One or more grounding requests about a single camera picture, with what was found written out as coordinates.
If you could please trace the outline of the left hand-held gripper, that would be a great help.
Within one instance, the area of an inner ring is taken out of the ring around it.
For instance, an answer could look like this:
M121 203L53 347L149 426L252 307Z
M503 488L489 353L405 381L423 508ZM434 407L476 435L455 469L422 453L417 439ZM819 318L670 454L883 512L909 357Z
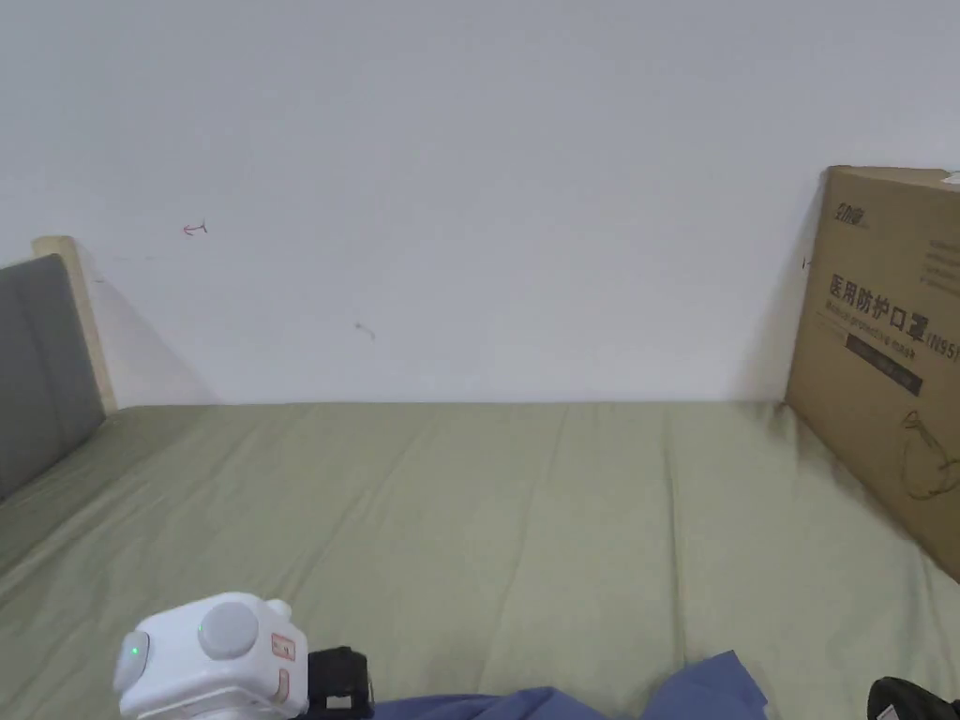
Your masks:
M280 599L225 592L151 615L122 640L124 719L370 719L368 660L312 651Z

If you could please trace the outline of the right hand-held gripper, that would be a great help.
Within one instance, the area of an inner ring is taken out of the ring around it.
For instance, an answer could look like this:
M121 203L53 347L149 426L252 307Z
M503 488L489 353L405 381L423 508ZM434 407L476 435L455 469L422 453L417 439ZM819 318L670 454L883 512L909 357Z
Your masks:
M958 720L959 699L948 701L916 683L884 677L870 687L869 719Z

